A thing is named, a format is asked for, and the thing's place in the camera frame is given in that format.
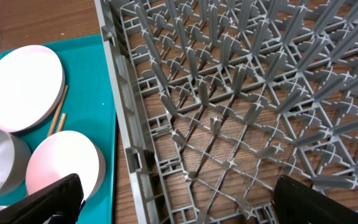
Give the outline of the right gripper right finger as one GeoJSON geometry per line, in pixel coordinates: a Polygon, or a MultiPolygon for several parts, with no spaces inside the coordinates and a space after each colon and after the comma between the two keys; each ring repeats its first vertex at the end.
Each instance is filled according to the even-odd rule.
{"type": "Polygon", "coordinates": [[[273,208],[279,223],[358,223],[358,212],[287,175],[277,179],[273,208]]]}

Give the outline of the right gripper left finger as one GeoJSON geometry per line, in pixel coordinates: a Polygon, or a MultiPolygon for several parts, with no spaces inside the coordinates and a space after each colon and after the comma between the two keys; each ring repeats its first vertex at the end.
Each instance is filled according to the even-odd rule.
{"type": "Polygon", "coordinates": [[[84,193],[72,173],[0,211],[0,224],[76,223],[84,193]]]}

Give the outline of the small white plate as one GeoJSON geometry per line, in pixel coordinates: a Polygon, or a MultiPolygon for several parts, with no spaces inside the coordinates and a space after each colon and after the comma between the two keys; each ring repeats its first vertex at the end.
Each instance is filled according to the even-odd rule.
{"type": "Polygon", "coordinates": [[[106,162],[100,148],[77,131],[60,131],[42,141],[32,153],[25,173],[27,193],[32,195],[70,175],[78,174],[84,200],[102,186],[106,162]]]}

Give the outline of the grey bowl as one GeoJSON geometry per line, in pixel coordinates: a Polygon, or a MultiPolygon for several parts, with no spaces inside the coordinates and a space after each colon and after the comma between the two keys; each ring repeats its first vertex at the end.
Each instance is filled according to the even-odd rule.
{"type": "Polygon", "coordinates": [[[0,196],[23,183],[30,157],[25,141],[0,129],[0,196]]]}

